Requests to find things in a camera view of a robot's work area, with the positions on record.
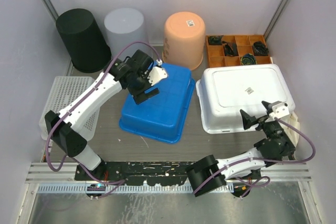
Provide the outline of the blue plastic tub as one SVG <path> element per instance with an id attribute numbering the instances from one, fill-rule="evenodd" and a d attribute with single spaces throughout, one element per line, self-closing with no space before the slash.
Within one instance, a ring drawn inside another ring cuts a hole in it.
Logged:
<path id="1" fill-rule="evenodd" d="M 163 64 L 168 77 L 155 85 L 159 94 L 137 105 L 129 95 L 121 110 L 120 129 L 159 142 L 180 141 L 195 80 L 190 69 Z"/>

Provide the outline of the white plastic tub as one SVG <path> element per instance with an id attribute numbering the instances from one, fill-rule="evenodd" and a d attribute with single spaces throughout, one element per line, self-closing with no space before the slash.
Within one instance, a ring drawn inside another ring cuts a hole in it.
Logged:
<path id="1" fill-rule="evenodd" d="M 208 134 L 243 132 L 240 110 L 266 115 L 262 102 L 295 102 L 276 64 L 207 68 L 196 82 L 202 126 Z"/>

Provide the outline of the orange bucket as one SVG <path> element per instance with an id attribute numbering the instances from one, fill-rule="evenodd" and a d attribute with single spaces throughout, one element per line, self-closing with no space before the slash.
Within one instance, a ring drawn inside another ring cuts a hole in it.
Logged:
<path id="1" fill-rule="evenodd" d="M 164 25 L 163 61 L 196 69 L 203 60 L 205 23 L 192 12 L 177 12 Z"/>

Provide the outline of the grey bucket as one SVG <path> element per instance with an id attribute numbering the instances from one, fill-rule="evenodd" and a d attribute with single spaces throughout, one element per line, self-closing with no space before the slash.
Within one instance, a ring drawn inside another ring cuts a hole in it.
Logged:
<path id="1" fill-rule="evenodd" d="M 149 42 L 144 15 L 134 8 L 109 12 L 104 18 L 104 27 L 113 57 L 134 41 Z"/>

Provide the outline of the black bucket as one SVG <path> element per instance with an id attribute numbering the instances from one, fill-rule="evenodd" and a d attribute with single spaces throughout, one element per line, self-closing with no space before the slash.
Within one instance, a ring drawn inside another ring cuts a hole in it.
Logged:
<path id="1" fill-rule="evenodd" d="M 62 13 L 56 28 L 73 66 L 80 72 L 97 72 L 111 60 L 110 48 L 89 10 L 75 8 Z"/>

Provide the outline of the blue perforated basket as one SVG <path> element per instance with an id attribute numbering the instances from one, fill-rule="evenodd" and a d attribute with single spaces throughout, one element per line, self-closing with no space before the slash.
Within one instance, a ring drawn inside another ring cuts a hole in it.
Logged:
<path id="1" fill-rule="evenodd" d="M 48 136 L 45 115 L 50 110 L 59 112 L 71 104 L 86 91 L 94 82 L 92 77 L 57 76 L 52 84 L 46 105 L 39 121 L 41 138 L 45 141 Z M 94 137 L 100 110 L 97 110 L 83 125 L 79 132 L 86 140 Z"/>

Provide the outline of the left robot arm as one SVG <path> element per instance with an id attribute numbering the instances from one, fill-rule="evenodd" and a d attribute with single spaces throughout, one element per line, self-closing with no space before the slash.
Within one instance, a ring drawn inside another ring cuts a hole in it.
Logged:
<path id="1" fill-rule="evenodd" d="M 167 78 L 162 59 L 153 60 L 142 50 L 137 50 L 125 60 L 112 59 L 93 84 L 67 107 L 45 115 L 47 141 L 56 143 L 65 154 L 84 166 L 93 180 L 105 174 L 102 158 L 88 145 L 80 134 L 86 121 L 111 97 L 128 90 L 136 104 L 159 93 L 154 85 Z"/>

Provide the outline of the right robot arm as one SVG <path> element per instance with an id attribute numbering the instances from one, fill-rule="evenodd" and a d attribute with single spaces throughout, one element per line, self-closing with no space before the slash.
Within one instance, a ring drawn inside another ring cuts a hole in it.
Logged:
<path id="1" fill-rule="evenodd" d="M 255 143 L 248 151 L 226 159 L 216 159 L 208 155 L 185 169 L 194 196 L 198 197 L 226 185 L 232 178 L 243 179 L 254 171 L 282 161 L 295 152 L 295 145 L 277 119 L 290 115 L 285 102 L 261 102 L 266 115 L 259 118 L 240 110 L 245 130 L 256 126 L 265 138 Z"/>

